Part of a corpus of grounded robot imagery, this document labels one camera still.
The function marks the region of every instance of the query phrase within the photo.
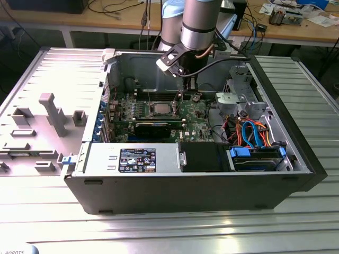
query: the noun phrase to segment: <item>floor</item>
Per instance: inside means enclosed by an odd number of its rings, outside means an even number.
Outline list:
[[[41,46],[65,47],[62,35],[58,31],[27,30],[27,32]],[[14,33],[16,35],[15,40],[10,41],[8,38],[0,40],[0,102],[5,99],[6,93],[13,88],[39,50],[39,47],[21,29],[15,29]],[[102,33],[73,32],[72,35],[78,48],[105,48],[108,45],[112,48],[120,49],[136,49],[138,47],[137,35],[109,34],[106,42]],[[255,55],[267,55],[270,53],[272,56],[288,56],[294,48],[293,46],[281,44],[275,44],[272,48],[271,46],[271,44],[263,43],[260,47],[260,52],[256,50],[252,53]],[[317,76],[326,54],[326,48],[302,46],[299,49],[294,49],[291,55],[298,57]],[[339,83],[338,70],[339,61],[337,60],[320,80],[321,84],[335,99],[337,99],[338,95],[333,91],[332,87],[336,82]]]

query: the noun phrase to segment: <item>computer tower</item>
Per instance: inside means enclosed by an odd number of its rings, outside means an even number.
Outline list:
[[[7,0],[12,10],[82,14],[89,0]]]

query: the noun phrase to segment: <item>sticker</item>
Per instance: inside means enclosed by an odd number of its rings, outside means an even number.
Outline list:
[[[156,172],[156,155],[154,148],[121,149],[119,172],[154,173]]]

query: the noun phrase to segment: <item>robotic arm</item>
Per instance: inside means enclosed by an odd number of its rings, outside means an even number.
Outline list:
[[[157,61],[163,72],[174,77],[184,76],[207,64],[208,55],[218,39],[215,30],[222,2],[169,0],[164,4],[162,40],[158,49],[167,52]],[[229,17],[232,22],[224,29],[226,36],[233,28],[236,15],[230,14]]]

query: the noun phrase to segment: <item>blue latch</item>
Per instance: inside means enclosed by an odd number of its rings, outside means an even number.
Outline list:
[[[230,151],[231,157],[250,157],[251,153],[249,152],[249,148],[245,147],[233,147]]]
[[[279,151],[280,151],[280,154],[281,154],[282,157],[286,156],[286,151],[285,151],[284,147],[279,148]]]
[[[77,155],[72,155],[72,156],[64,156],[63,160],[61,163],[63,165],[74,165],[76,163],[78,156]]]

